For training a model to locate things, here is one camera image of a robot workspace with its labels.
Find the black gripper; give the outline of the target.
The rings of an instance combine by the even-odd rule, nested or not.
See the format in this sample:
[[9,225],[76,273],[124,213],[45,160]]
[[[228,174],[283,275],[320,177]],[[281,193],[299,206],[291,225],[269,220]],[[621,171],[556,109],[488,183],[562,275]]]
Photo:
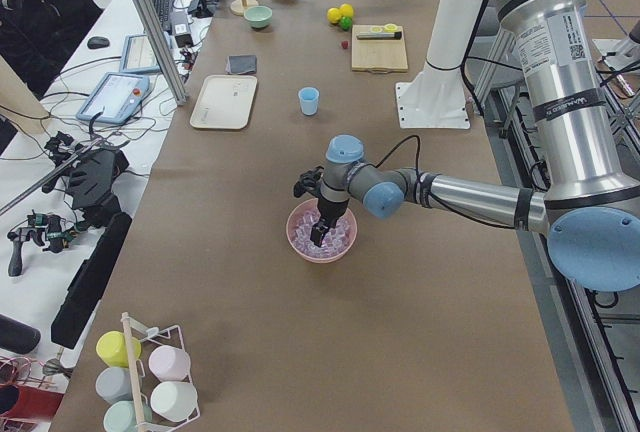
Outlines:
[[318,196],[317,209],[320,212],[319,221],[311,228],[310,240],[316,247],[321,247],[330,227],[335,227],[338,220],[346,213],[349,203],[349,195],[339,193],[327,197]]

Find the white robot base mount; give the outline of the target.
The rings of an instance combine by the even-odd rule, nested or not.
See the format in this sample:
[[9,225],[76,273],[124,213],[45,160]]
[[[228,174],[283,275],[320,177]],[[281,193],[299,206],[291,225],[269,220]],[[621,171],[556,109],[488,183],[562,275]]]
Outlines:
[[425,65],[411,82],[396,84],[403,129],[470,127],[462,80],[465,52],[483,0],[440,0]]

